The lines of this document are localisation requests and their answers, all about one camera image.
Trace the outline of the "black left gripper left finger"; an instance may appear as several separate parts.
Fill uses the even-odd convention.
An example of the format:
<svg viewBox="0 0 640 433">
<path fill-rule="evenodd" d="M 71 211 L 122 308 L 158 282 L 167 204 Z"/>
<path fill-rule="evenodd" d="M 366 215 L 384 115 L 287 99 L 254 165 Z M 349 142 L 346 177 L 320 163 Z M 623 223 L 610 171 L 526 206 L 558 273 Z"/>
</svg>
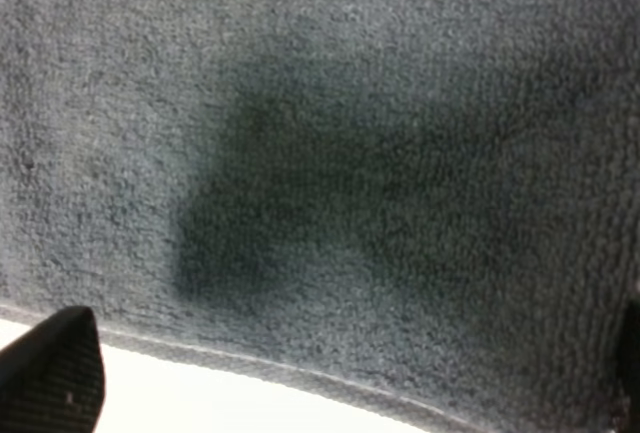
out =
<svg viewBox="0 0 640 433">
<path fill-rule="evenodd" d="M 93 311 L 66 307 L 1 349 L 1 430 L 92 432 L 105 399 Z"/>
</svg>

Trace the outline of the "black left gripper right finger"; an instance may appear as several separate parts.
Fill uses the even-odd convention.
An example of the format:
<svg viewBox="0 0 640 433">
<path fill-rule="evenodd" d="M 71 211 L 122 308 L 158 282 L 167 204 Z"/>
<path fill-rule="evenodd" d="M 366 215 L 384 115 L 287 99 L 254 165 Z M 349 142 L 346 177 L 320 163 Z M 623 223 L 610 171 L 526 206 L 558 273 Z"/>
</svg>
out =
<svg viewBox="0 0 640 433">
<path fill-rule="evenodd" d="M 639 431 L 639 301 L 626 310 L 621 329 L 617 374 L 623 391 L 624 415 L 620 432 Z"/>
</svg>

